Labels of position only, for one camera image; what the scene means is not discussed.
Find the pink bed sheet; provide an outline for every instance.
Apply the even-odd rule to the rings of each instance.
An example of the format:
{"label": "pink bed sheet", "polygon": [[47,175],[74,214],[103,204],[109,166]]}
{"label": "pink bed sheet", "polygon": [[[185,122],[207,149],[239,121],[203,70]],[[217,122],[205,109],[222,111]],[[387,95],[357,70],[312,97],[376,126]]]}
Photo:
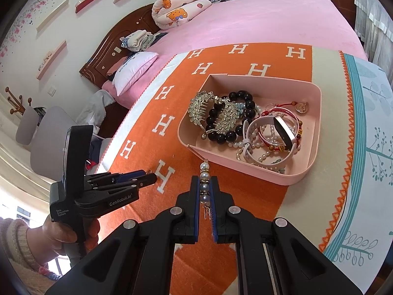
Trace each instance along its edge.
{"label": "pink bed sheet", "polygon": [[358,36],[330,0],[231,0],[215,3],[192,21],[174,27],[148,51],[157,60],[122,96],[105,82],[115,100],[131,108],[157,73],[175,55],[225,44],[256,42],[306,44],[339,50],[367,60]]}

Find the round pendant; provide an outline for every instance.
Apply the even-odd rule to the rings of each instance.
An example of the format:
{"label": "round pendant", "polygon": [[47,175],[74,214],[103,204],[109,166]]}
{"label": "round pendant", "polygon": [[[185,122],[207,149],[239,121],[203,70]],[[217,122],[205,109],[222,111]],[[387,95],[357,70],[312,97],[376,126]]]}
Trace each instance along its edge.
{"label": "round pendant", "polygon": [[309,110],[307,103],[297,103],[295,105],[295,109],[296,109],[296,112],[298,112],[300,114],[306,114],[307,111]]}

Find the light switch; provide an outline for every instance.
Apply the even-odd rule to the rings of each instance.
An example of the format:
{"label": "light switch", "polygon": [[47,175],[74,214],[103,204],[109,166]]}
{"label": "light switch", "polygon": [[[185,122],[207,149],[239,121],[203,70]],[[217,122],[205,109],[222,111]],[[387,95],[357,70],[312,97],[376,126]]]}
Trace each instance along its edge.
{"label": "light switch", "polygon": [[50,96],[54,96],[55,93],[56,93],[55,87],[54,87],[54,86],[51,86],[51,87],[49,88],[49,90],[48,90],[48,94],[49,94]]}

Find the orange blanket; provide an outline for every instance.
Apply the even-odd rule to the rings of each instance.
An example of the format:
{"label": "orange blanket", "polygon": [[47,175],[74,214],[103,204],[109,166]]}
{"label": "orange blanket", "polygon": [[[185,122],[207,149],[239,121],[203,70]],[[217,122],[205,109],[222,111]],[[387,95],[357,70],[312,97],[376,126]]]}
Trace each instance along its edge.
{"label": "orange blanket", "polygon": [[[174,206],[179,193],[189,190],[191,176],[199,173],[201,160],[180,144],[177,129],[190,99],[208,74],[266,75],[311,82],[312,59],[313,48],[308,45],[257,43],[192,51],[184,54],[177,65],[173,64],[174,68],[170,68],[170,62],[164,70],[172,73],[153,89],[152,85],[158,83],[156,78],[131,108],[99,169],[110,168],[111,172],[151,169],[158,175],[158,181],[140,191],[139,201],[101,218],[101,237],[110,234],[125,219],[141,222],[154,218]],[[211,165],[211,175],[218,176],[221,190],[231,193],[236,205],[266,220],[275,218],[287,192],[287,187],[216,164]],[[335,198],[339,189],[334,192]],[[334,205],[329,207],[331,217]],[[328,227],[328,220],[325,223],[323,230]],[[170,293],[221,295],[235,278],[234,247],[213,243],[211,224],[203,220],[201,211],[199,242],[176,248]]]}

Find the black bead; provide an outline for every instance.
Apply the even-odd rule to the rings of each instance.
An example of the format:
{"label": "black bead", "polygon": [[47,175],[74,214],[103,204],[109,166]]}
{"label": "black bead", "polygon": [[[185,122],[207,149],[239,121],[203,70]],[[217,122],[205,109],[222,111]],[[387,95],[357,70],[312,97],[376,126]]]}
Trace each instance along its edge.
{"label": "black bead", "polygon": [[244,115],[245,115],[246,117],[248,117],[248,118],[253,118],[253,117],[256,115],[256,113],[255,113],[254,110],[247,109],[247,110],[244,112]]}
{"label": "black bead", "polygon": [[247,101],[246,108],[255,108],[255,102],[254,101]]}
{"label": "black bead", "polygon": [[228,131],[228,132],[225,134],[225,137],[226,137],[226,140],[227,140],[228,142],[234,142],[234,141],[236,141],[237,135],[236,135],[236,133],[233,132],[233,131]]}
{"label": "black bead", "polygon": [[217,139],[216,139],[218,144],[224,144],[226,141],[225,135],[222,133],[217,134]]}
{"label": "black bead", "polygon": [[214,129],[215,129],[215,126],[212,125],[212,124],[208,124],[208,125],[205,127],[205,130],[206,130],[206,131],[214,130]]}
{"label": "black bead", "polygon": [[229,93],[229,99],[231,101],[236,101],[237,100],[237,93],[236,92]]}
{"label": "black bead", "polygon": [[211,109],[211,110],[209,111],[209,115],[216,118],[217,115],[219,115],[219,113],[218,113],[218,111],[217,111],[215,108],[213,108],[213,109]]}
{"label": "black bead", "polygon": [[217,111],[221,111],[222,109],[223,109],[223,105],[222,104],[220,104],[220,103],[214,103],[214,108],[217,110]]}
{"label": "black bead", "polygon": [[244,94],[243,99],[247,102],[247,101],[252,101],[252,95],[250,93],[246,93]]}
{"label": "black bead", "polygon": [[243,118],[242,124],[244,124],[244,121],[246,121],[246,120],[247,120],[247,122],[248,122],[248,125],[250,125],[251,122],[252,122],[252,118],[248,118],[248,117]]}
{"label": "black bead", "polygon": [[243,136],[243,124],[239,124],[238,126],[236,126],[235,132],[237,135]]}
{"label": "black bead", "polygon": [[206,118],[206,124],[213,124],[216,121],[216,118],[214,116],[208,116]]}
{"label": "black bead", "polygon": [[209,133],[208,138],[209,138],[209,140],[214,142],[217,139],[217,132],[213,131],[213,132]]}
{"label": "black bead", "polygon": [[239,99],[244,99],[244,96],[245,96],[246,93],[247,93],[247,91],[240,90],[240,91],[237,92],[237,97]]}

